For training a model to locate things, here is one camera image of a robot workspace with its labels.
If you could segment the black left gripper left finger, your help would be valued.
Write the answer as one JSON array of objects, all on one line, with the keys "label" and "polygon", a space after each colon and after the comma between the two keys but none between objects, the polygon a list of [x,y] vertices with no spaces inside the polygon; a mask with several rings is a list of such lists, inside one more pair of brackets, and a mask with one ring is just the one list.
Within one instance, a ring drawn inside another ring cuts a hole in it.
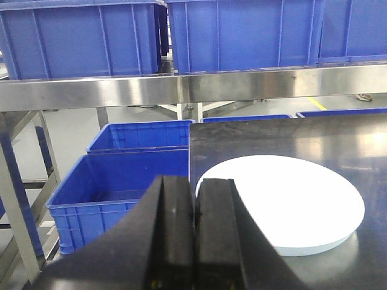
[{"label": "black left gripper left finger", "polygon": [[45,289],[191,289],[188,180],[158,176],[117,225],[45,270]]}]

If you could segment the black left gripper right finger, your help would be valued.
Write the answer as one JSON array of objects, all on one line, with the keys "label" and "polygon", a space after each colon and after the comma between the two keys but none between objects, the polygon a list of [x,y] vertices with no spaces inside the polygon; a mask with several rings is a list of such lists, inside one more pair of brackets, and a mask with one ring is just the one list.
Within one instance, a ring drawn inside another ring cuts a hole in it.
[{"label": "black left gripper right finger", "polygon": [[248,213],[232,179],[204,179],[195,209],[196,289],[305,289]]}]

